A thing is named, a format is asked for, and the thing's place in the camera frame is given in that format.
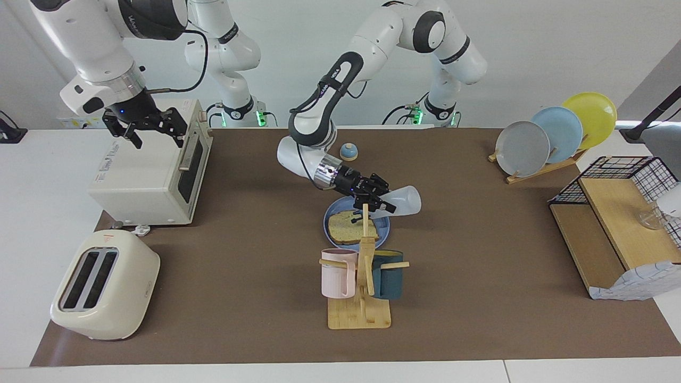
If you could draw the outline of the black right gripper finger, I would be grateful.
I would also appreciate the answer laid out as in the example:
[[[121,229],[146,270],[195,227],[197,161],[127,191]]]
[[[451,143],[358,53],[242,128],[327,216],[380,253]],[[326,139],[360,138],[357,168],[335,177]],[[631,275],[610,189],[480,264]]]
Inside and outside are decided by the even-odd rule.
[[[119,121],[113,111],[105,111],[102,116],[102,121],[104,121],[107,130],[112,136],[126,139],[137,149],[143,147],[143,141],[136,133],[134,123],[130,123],[126,127],[122,126],[121,121]]]
[[[184,146],[187,127],[187,122],[175,107],[160,112],[158,132],[170,136],[178,148],[183,148]]]

